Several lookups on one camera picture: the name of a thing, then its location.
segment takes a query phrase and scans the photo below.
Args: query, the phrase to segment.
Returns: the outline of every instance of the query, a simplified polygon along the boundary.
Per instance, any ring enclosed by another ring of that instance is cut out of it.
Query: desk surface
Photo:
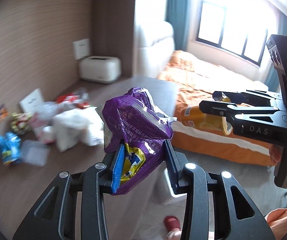
[[[80,87],[87,88],[90,103],[94,106],[123,95],[132,87],[144,87],[151,93],[154,103],[170,116],[174,112],[178,90],[178,86],[172,82],[148,77],[134,77],[109,85],[80,81],[66,92]],[[34,135],[29,134],[27,138],[33,139]],[[102,161],[104,157],[102,145],[89,147],[79,143],[63,153],[60,153],[55,145],[51,145],[50,149],[47,164],[43,167],[25,163],[5,167],[0,162],[0,231],[8,239],[12,239],[26,213],[58,173],[85,171],[93,164]],[[134,232],[129,229],[135,230],[138,226],[138,214],[141,214],[145,208],[156,178],[157,172],[153,172],[127,195],[105,196],[105,212],[110,239],[125,240],[131,237]],[[80,224],[76,223],[76,229],[78,228],[80,232]]]

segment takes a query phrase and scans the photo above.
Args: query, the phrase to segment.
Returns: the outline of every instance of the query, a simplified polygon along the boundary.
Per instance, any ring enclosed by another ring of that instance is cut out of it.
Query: barcode
[[[188,121],[188,125],[189,125],[190,127],[195,127],[195,123],[194,123],[193,121]]]
[[[185,111],[184,111],[184,116],[188,116],[190,114],[190,109],[191,107],[188,107]]]

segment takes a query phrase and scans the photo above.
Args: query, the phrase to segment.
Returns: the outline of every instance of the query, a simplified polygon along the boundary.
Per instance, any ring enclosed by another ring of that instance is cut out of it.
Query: white toaster
[[[116,57],[87,57],[79,63],[79,74],[84,80],[112,83],[121,75],[121,62]]]

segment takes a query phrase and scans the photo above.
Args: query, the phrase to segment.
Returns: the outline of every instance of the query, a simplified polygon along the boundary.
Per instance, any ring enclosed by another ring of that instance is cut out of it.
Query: orange blanket
[[[221,91],[242,91],[253,89],[250,79],[213,65],[183,51],[174,51],[166,68],[158,77],[161,80],[180,85],[177,95],[175,116],[180,121],[181,110],[196,106],[202,100],[212,100],[212,93]],[[212,155],[239,163],[272,165],[268,153],[268,143],[230,134],[225,137],[220,131],[196,130],[173,125],[172,144],[181,149]]]

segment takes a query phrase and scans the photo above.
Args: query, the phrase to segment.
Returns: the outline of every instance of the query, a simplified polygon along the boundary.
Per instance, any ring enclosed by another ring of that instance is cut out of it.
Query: white headboard
[[[174,50],[173,28],[165,21],[140,24],[137,74],[156,78]]]

